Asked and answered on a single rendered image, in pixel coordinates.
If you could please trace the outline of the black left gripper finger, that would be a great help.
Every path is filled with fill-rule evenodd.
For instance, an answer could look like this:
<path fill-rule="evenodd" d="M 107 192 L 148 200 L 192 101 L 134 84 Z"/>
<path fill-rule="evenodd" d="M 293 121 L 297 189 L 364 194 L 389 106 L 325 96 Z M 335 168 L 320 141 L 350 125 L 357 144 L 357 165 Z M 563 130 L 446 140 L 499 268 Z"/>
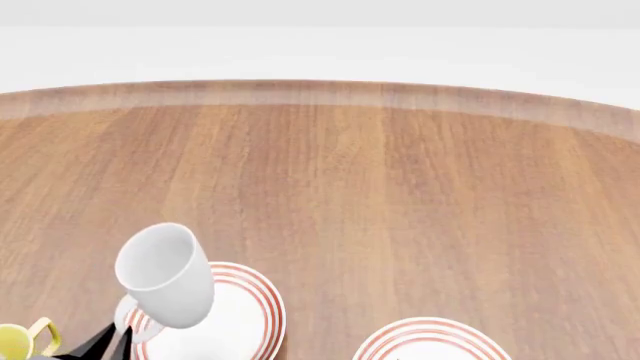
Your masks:
<path fill-rule="evenodd" d="M 107 347 L 111 344 L 116 334 L 116 326 L 111 325 L 108 328 L 107 335 L 109 335 L 107 340 Z M 115 345 L 110 357 L 108 360 L 132 360 L 131 359 L 131 347 L 133 343 L 133 329 L 128 326 L 126 330 L 120 335 L 118 338 L 118 342 Z"/>
<path fill-rule="evenodd" d="M 111 323 L 97 332 L 83 344 L 66 353 L 65 357 L 102 357 L 106 353 L 116 332 L 116 326 Z"/>

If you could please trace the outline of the white ceramic mug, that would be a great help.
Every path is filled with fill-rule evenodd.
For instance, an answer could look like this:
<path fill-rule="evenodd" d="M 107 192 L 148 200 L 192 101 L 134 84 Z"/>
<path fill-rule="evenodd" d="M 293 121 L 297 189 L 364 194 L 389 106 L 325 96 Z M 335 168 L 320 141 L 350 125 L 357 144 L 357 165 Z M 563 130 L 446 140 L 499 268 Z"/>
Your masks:
<path fill-rule="evenodd" d="M 214 302 L 214 280 L 206 254 L 194 233 L 165 222 L 140 230 L 120 249 L 115 275 L 126 295 L 114 312 L 118 332 L 136 308 L 151 319 L 148 329 L 132 335 L 144 343 L 165 329 L 189 329 L 201 323 Z"/>

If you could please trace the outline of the yellow mug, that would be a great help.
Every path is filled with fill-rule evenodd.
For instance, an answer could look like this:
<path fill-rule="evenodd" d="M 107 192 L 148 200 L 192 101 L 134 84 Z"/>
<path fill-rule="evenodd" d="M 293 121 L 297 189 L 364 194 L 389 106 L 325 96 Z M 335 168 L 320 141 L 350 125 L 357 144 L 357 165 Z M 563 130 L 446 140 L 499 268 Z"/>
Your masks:
<path fill-rule="evenodd" d="M 36 353 L 35 340 L 45 329 L 50 332 L 51 341 L 40 353 Z M 60 333 L 48 317 L 41 317 L 29 328 L 0 324 L 0 360 L 28 360 L 37 354 L 53 356 L 60 346 Z"/>

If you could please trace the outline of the white plate with red rings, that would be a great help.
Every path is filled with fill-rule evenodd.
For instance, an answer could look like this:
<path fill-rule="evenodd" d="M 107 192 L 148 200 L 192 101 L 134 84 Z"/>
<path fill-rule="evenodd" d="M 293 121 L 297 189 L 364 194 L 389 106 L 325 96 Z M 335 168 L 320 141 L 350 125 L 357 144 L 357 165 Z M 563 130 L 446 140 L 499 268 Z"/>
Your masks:
<path fill-rule="evenodd" d="M 214 303 L 190 329 L 162 329 L 131 345 L 131 360 L 274 360 L 286 332 L 277 288 L 260 272 L 237 263 L 211 262 Z"/>
<path fill-rule="evenodd" d="M 378 329 L 352 360 L 512 360 L 484 333 L 454 320 L 411 317 Z"/>

